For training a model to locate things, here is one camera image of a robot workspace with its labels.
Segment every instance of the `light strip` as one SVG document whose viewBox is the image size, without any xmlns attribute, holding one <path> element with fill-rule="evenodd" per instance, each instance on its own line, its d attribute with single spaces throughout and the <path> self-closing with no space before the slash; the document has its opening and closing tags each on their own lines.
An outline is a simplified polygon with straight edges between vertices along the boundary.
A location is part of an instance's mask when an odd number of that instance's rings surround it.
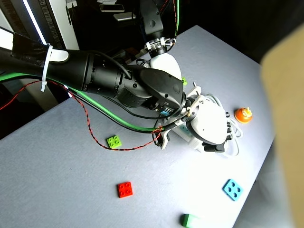
<svg viewBox="0 0 304 228">
<path fill-rule="evenodd" d="M 43 43 L 44 45 L 46 45 L 46 44 L 47 44 L 47 43 L 46 43 L 46 40 L 44 39 L 44 37 L 43 37 L 43 35 L 42 35 L 42 32 L 41 32 L 41 30 L 40 30 L 40 28 L 39 28 L 39 25 L 37 24 L 37 21 L 36 21 L 36 19 L 35 19 L 35 17 L 34 17 L 34 14 L 33 14 L 32 10 L 31 10 L 31 8 L 29 7 L 28 1 L 27 1 L 27 0 L 23 0 L 23 3 L 24 3 L 24 5 L 25 5 L 25 8 L 27 8 L 28 14 L 29 14 L 29 16 L 30 16 L 30 18 L 31 18 L 31 20 L 32 20 L 32 22 L 33 22 L 35 28 L 36 28 L 37 33 L 38 33 L 39 36 L 40 36 L 40 39 L 41 39 L 42 43 Z"/>
<path fill-rule="evenodd" d="M 8 50 L 12 50 L 14 34 L 5 31 L 0 27 L 0 37 L 1 37 L 0 47 Z"/>
</svg>

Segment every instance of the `green lego brick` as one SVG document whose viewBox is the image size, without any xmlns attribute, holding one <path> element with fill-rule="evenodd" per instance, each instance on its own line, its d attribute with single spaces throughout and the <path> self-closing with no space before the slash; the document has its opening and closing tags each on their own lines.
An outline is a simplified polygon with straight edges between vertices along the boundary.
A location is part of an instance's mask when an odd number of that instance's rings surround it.
<svg viewBox="0 0 304 228">
<path fill-rule="evenodd" d="M 181 78 L 182 83 L 184 84 L 184 86 L 186 86 L 188 84 L 187 80 L 185 77 Z"/>
<path fill-rule="evenodd" d="M 201 228 L 202 222 L 199 217 L 192 214 L 186 214 L 184 215 L 184 222 L 182 225 L 186 228 Z"/>
<path fill-rule="evenodd" d="M 107 142 L 109 144 L 109 147 L 111 149 L 115 149 L 115 148 L 120 147 L 122 145 L 122 142 L 120 141 L 120 139 L 117 135 L 114 135 L 113 137 L 108 138 L 106 140 L 107 140 Z"/>
</svg>

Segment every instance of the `robotic arm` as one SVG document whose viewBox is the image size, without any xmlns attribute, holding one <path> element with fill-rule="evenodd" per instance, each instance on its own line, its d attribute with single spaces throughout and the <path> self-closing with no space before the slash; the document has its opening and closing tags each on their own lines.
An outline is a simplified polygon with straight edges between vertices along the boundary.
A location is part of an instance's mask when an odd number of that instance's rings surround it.
<svg viewBox="0 0 304 228">
<path fill-rule="evenodd" d="M 205 151 L 224 152 L 230 140 L 229 119 L 224 109 L 201 95 L 194 84 L 185 95 L 181 70 L 167 46 L 173 41 L 162 37 L 162 23 L 151 0 L 141 1 L 145 32 L 151 41 L 148 66 L 122 66 L 100 52 L 52 49 L 47 66 L 47 77 L 74 89 L 119 100 L 129 108 L 145 107 L 167 116 L 161 147 L 167 145 L 167 133 L 176 133 Z M 48 45 L 0 29 L 0 69 L 41 76 L 45 68 Z"/>
</svg>

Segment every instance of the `green cable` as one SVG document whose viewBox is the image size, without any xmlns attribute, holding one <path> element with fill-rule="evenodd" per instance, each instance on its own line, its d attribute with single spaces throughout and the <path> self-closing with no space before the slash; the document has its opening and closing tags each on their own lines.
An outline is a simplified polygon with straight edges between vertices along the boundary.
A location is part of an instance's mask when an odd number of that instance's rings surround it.
<svg viewBox="0 0 304 228">
<path fill-rule="evenodd" d="M 177 0 L 176 4 L 177 4 L 177 22 L 176 22 L 175 36 L 177 36 L 177 31 L 179 30 L 179 23 L 180 23 L 180 0 Z"/>
<path fill-rule="evenodd" d="M 7 74 L 7 75 L 2 75 L 0 76 L 0 82 L 4 81 L 4 80 L 8 80 L 8 79 L 12 79 L 12 78 L 16 78 L 19 76 L 25 76 L 28 74 L 23 74 L 23 73 L 11 73 L 11 74 Z M 139 126 L 135 126 L 129 122 L 126 122 L 125 120 L 123 120 L 122 118 L 120 118 L 119 116 L 115 115 L 114 113 L 112 113 L 111 111 L 109 111 L 108 109 L 106 109 L 105 107 L 103 107 L 101 104 L 99 104 L 97 101 L 95 101 L 94 99 L 92 99 L 91 97 L 89 97 L 87 94 L 78 91 L 74 88 L 71 88 L 68 86 L 68 88 L 74 92 L 76 92 L 78 95 L 80 95 L 83 99 L 85 99 L 86 101 L 88 101 L 89 103 L 93 104 L 94 106 L 98 107 L 99 109 L 101 109 L 102 111 L 104 111 L 105 113 L 107 113 L 109 116 L 111 116 L 113 119 L 115 119 L 117 122 L 121 123 L 124 126 L 127 126 L 129 128 L 132 128 L 134 130 L 139 130 L 139 131 L 145 131 L 145 132 L 152 132 L 154 130 L 156 130 L 156 128 L 147 128 L 147 127 L 139 127 Z"/>
</svg>

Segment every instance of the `red lego brick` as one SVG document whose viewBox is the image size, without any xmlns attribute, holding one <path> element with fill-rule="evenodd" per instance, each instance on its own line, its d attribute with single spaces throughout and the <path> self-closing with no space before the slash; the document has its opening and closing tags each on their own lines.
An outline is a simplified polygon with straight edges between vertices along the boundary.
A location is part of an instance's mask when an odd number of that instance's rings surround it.
<svg viewBox="0 0 304 228">
<path fill-rule="evenodd" d="M 118 196 L 119 198 L 133 195 L 131 182 L 118 184 Z"/>
</svg>

